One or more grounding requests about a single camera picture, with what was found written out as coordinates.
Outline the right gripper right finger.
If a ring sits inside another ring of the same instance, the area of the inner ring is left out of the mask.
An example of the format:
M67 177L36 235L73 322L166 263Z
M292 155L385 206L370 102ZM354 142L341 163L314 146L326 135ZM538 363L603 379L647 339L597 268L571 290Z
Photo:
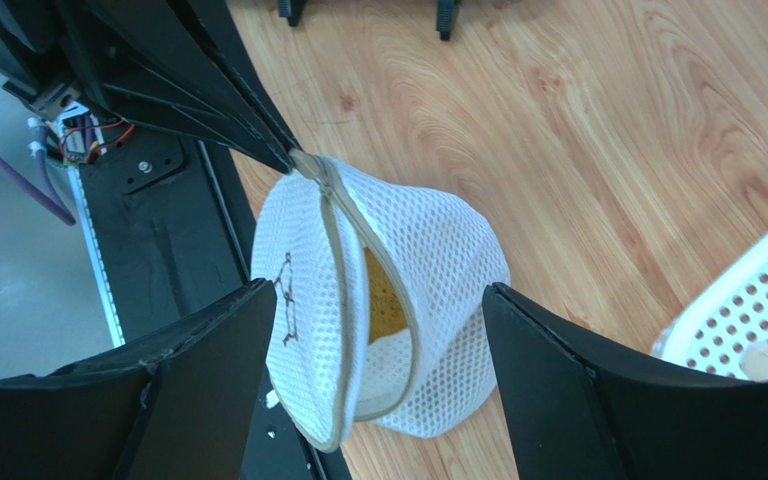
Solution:
M506 284L482 300L522 479L768 479L768 383L630 349Z

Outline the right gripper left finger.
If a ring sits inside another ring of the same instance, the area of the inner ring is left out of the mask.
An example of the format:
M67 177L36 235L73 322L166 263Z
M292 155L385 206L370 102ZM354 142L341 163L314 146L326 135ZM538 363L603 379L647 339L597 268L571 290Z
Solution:
M257 279L46 376L0 380L0 479L236 479L276 310Z

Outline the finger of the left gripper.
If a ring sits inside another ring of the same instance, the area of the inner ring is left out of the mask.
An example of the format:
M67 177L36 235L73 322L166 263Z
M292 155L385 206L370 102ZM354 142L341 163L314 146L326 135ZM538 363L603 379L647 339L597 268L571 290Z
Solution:
M214 142L280 173L298 148L224 1L60 1L81 92L145 129Z

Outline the round white mesh laundry bag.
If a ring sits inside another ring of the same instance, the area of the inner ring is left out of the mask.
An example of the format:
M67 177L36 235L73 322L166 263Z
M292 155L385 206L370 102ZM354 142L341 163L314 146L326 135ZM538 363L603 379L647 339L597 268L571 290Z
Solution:
M315 448L371 422L442 435L496 377L482 297L510 269L486 218L456 195L392 184L294 150L267 195L251 273L277 295L273 394Z

